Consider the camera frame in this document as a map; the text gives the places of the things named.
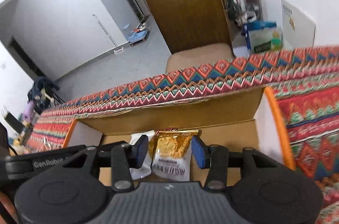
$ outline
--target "floor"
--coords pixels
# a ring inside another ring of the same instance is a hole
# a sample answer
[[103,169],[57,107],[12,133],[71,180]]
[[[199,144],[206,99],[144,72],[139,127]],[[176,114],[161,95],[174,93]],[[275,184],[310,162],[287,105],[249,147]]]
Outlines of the floor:
[[153,18],[149,19],[149,26],[146,42],[79,67],[57,80],[57,94],[68,101],[164,73],[171,53]]

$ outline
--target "metal screw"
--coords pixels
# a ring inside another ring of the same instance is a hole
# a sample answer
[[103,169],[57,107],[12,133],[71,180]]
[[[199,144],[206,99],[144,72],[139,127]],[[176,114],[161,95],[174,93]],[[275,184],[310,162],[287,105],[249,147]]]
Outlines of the metal screw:
[[114,183],[114,187],[117,189],[129,189],[131,187],[131,182],[126,180],[119,180]]
[[219,180],[212,180],[212,181],[209,181],[207,184],[208,188],[215,189],[215,190],[222,189],[224,186],[225,184]]

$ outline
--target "beige seat cushion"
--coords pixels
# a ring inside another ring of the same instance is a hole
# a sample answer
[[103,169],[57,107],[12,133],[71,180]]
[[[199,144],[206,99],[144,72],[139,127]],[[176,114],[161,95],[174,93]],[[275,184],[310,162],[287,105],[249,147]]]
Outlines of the beige seat cushion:
[[167,60],[166,73],[206,63],[212,64],[218,60],[231,59],[233,59],[233,53],[226,43],[210,44],[174,53]]

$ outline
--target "open box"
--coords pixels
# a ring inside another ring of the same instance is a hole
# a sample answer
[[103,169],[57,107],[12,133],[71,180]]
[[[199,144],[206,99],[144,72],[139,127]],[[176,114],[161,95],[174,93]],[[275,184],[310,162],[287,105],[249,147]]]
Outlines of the open box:
[[[253,88],[186,103],[136,108],[101,118],[78,120],[103,133],[102,144],[130,142],[131,134],[175,128],[199,129],[206,145],[219,144],[229,151],[253,147],[295,169],[286,127],[272,90]],[[208,170],[200,170],[192,158],[190,180],[204,184]],[[229,169],[228,185],[240,179],[238,169]],[[110,169],[102,169],[100,181],[111,184]]]

